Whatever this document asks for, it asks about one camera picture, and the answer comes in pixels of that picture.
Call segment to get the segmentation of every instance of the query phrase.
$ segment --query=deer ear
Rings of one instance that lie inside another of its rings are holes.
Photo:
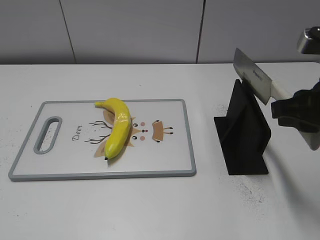
[[[100,143],[98,149],[96,150],[93,156],[94,158],[102,157],[105,155],[105,145],[106,145],[106,141],[103,141],[102,143]]]
[[[106,120],[106,122],[108,124],[111,124],[113,125],[114,122],[115,122],[115,114],[109,110],[104,110],[103,111],[103,117],[104,117],[104,120]]]

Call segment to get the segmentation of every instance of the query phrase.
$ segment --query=knife handle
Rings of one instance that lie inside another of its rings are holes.
[[[292,98],[292,94],[280,86],[276,81],[272,81],[271,97],[275,100],[285,100]]]

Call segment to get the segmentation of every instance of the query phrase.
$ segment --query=black stand base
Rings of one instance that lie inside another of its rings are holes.
[[[262,154],[271,130],[245,80],[235,81],[226,116],[214,122],[229,175],[269,173]]]

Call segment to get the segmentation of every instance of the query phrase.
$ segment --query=table surface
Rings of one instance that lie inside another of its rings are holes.
[[[289,92],[318,63],[262,63]],[[232,64],[1,65],[0,233],[6,240],[319,239],[320,159],[260,104],[272,136],[269,175],[229,176],[214,116],[228,109]],[[192,177],[11,182],[8,171],[44,101],[184,99]]]

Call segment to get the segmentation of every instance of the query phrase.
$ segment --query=banana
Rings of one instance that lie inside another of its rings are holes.
[[[125,145],[131,129],[131,116],[127,105],[118,98],[95,102],[99,108],[105,108],[114,113],[112,133],[104,146],[105,160],[116,157]]]

